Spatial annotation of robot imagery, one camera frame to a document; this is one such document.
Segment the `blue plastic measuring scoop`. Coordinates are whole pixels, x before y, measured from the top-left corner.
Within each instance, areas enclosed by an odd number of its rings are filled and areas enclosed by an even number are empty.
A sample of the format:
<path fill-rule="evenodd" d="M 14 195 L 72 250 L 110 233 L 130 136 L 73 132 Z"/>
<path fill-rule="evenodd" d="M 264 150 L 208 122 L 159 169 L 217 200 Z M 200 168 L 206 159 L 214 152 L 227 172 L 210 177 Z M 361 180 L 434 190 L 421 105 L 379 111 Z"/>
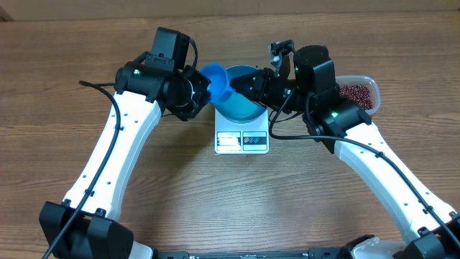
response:
<path fill-rule="evenodd" d="M 209 103 L 222 104 L 234 93 L 234 89 L 230 86 L 231 77 L 225 67 L 219 63 L 208 64 L 202 67 L 200 72 L 210 81 L 207 88 L 210 93 Z"/>

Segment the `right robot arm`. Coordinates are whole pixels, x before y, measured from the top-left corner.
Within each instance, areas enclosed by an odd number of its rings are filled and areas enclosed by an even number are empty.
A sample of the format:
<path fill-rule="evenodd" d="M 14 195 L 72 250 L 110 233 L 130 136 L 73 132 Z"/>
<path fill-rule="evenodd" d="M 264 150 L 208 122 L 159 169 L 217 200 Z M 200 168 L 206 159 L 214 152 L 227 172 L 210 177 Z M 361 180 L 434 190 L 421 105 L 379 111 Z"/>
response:
<path fill-rule="evenodd" d="M 278 140 L 322 142 L 368 185 L 395 221 L 403 245 L 357 240 L 337 250 L 339 258 L 458 258 L 459 213 L 438 198 L 385 142 L 371 116 L 340 94 L 334 62 L 325 46 L 272 48 L 277 69 L 259 69 L 233 78 L 230 85 L 248 100 L 278 114 L 297 112 L 306 135 Z"/>

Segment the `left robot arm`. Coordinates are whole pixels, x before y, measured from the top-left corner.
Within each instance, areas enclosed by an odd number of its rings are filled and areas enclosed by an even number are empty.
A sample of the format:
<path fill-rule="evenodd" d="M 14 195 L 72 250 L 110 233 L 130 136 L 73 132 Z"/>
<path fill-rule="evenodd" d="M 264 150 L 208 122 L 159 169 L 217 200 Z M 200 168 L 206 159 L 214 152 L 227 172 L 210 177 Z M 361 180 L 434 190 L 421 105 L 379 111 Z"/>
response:
<path fill-rule="evenodd" d="M 85 168 L 60 203 L 46 202 L 40 212 L 46 257 L 157 257 L 119 217 L 139 154 L 162 117 L 188 121 L 209 99 L 210 81 L 185 61 L 195 47 L 189 36 L 160 27 L 152 49 L 118 69 L 110 114 Z"/>

